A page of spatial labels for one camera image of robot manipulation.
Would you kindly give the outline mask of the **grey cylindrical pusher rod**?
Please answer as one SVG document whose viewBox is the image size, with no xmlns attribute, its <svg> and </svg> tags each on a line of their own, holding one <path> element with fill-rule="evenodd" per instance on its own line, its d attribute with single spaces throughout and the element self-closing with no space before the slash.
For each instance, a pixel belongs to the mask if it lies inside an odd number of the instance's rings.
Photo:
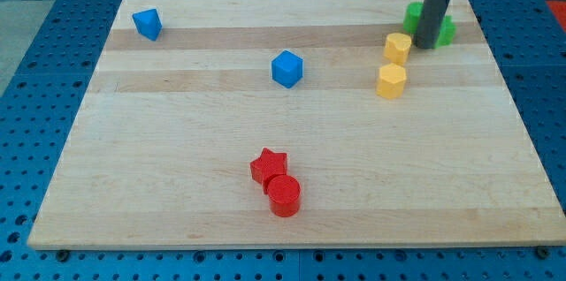
<svg viewBox="0 0 566 281">
<path fill-rule="evenodd" d="M 433 49 L 440 36 L 450 0 L 424 0 L 414 42 L 420 49 Z"/>
</svg>

